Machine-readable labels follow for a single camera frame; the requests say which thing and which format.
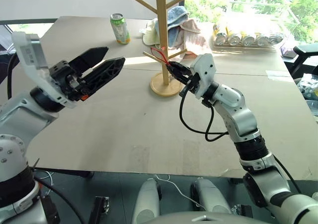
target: table surface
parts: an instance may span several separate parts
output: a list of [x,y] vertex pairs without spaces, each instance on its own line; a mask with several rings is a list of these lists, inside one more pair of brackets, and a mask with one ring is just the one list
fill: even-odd
[[[160,65],[142,55],[149,50],[139,34],[146,22],[127,20],[132,37],[128,45],[114,40],[107,18],[61,17],[45,34],[41,43],[49,64],[69,61],[97,46],[109,46],[106,58],[127,60],[116,79],[75,109],[63,109],[59,119],[32,141],[27,152],[30,164],[40,158],[38,166],[59,169],[242,177],[244,170],[229,137],[206,142],[203,135],[181,124],[180,97],[158,97],[151,91],[150,79]],[[318,126],[297,87],[284,74],[279,54],[231,48],[217,52],[216,81],[243,92],[267,147],[295,179],[317,180]],[[266,71],[281,75],[267,76]],[[13,71],[13,95],[33,86],[21,67]],[[0,91],[1,104],[4,84]],[[187,96],[187,123],[205,130],[209,118],[209,109],[193,95]],[[225,131],[217,114],[212,130]]]

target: plastic bag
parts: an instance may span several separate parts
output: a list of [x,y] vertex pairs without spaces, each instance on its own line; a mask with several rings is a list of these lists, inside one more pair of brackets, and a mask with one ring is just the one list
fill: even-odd
[[297,84],[300,92],[307,100],[318,100],[318,76],[313,74],[304,74],[303,78]]

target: dark floor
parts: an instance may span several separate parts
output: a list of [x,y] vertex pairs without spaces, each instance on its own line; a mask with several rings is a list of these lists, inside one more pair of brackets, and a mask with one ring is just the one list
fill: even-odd
[[[88,221],[95,196],[110,197],[110,211],[101,220],[101,224],[129,224],[139,188],[148,178],[154,178],[151,174],[138,173],[110,173],[96,172],[91,179],[55,173],[53,183],[61,190],[79,209]],[[190,196],[190,185],[197,177],[194,176],[171,176],[170,180],[175,182],[180,190]],[[243,184],[233,185],[227,178],[206,177],[211,180],[222,192],[229,205],[235,204],[252,205],[254,218],[268,222],[277,223],[266,209],[260,209],[252,204]],[[192,211],[189,200],[183,198],[176,188],[166,182],[158,181],[161,186],[162,199],[160,201],[160,213],[168,214],[182,211]],[[297,181],[301,190],[306,195],[318,191],[316,181]],[[78,219],[66,203],[56,194],[50,194],[56,204],[62,224],[77,224]]]

